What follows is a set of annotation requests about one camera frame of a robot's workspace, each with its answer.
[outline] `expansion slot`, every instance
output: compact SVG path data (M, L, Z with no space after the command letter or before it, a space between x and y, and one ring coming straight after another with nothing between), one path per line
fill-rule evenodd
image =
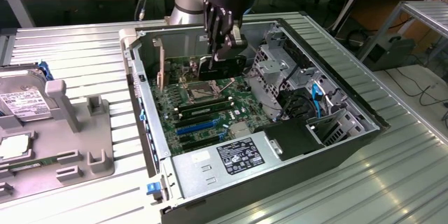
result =
M183 121L175 123L175 127L177 128L186 127L189 125L198 124L198 123L211 121L211 120L213 120L213 117L210 115L198 116L197 118L183 120Z
M179 142L181 142L181 143L185 143L185 142L189 142L189 141L193 141L193 140L195 140L195 137L191 136L191 135L182 136L182 137L179 138Z
M183 129L181 129L181 130L177 131L177 134L178 134L178 135L185 135L185 134L193 133L193 132L195 132L195 131L201 131L201 130L213 128L213 127L217 126L217 124L218 124L218 122L219 122L219 119L215 119L215 120L213 120L211 122L202 123L202 124L190 126L190 127L187 127L187 128L183 128Z
M217 143L223 141L226 135L227 135L227 130L223 133L218 134L217 136L213 136L213 137L206 138L203 140L199 140L197 142L191 142L191 143L185 144L183 145L183 150L186 151L189 149L194 149L194 148L206 146L209 144L217 144Z
M219 142L219 140L221 140L219 136L213 136L213 137L206 138L203 140L199 140L197 142L185 144L183 149L189 150L189 149L198 148L198 147L202 147L202 146L209 145L209 144L217 144Z

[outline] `warning label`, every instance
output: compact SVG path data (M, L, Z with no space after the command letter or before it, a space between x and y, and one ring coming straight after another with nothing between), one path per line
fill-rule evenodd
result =
M253 138L243 139L217 148L227 173L234 175L265 164Z
M39 90L0 94L0 98L19 118L50 113L47 102Z

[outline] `ribbed metal surface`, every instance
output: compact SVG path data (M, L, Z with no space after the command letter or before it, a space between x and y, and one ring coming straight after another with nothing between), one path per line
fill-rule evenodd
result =
M382 89L358 60L297 13L285 18L391 124L389 132L338 168L222 217L218 223L446 223L448 149ZM118 30L163 22L21 30L13 63L49 61L73 102L103 94L111 102L117 173L0 205L15 223L158 223L143 185L151 182L125 81Z
M410 1L403 3L402 8L448 38L448 3L443 1Z

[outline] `black pcie slot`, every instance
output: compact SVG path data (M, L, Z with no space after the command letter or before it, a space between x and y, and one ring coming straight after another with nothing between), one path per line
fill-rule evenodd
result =
M187 106L182 106L179 107L179 113L183 113L186 110L191 110L191 109L195 109L198 107L203 107L203 106L207 106L207 105L214 105L217 103L221 103L223 101L227 101L229 100L229 97L223 97L223 98L218 98L215 100L211 100L211 101L207 101L207 102L201 102L201 103L195 103L193 105L187 105Z
M189 125L193 125L193 124L197 124L197 123L202 123L202 122L206 122L206 121L211 121L211 120L213 120L213 117L210 115L198 116L197 118L183 120L183 121L175 123L175 127L177 128L185 127L185 126L189 126Z
M217 109L217 110L211 110L211 111L205 111L205 112L201 113L201 114L195 114L195 115L185 115L185 116L182 117L181 120L190 119L190 118L195 118L197 116L210 115L210 114L214 114L214 113L218 113L218 112L230 110L230 109L233 109L233 106L231 106L231 105L230 105L230 106L226 106L226 107L222 108L222 109Z
M198 148L198 147L202 147L205 145L209 145L209 144L215 144L219 142L219 136L213 136L210 138L206 138L203 140L199 140L197 142L193 142L193 143L187 143L183 145L183 150L189 150L189 149L193 149L193 148Z
M182 143L189 142L189 141L193 141L193 140L195 140L195 138L194 138L193 136L190 136L190 135L183 136L183 137L179 138L179 141L181 141Z

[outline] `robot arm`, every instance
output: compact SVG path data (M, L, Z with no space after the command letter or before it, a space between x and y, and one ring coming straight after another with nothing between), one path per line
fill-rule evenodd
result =
M205 0L205 28L209 54L199 66L199 79L217 80L239 76L245 70L247 40L241 32L243 14L255 0Z
M214 63L234 59L247 48L241 32L243 14L255 0L205 0L205 27L209 35L209 53Z

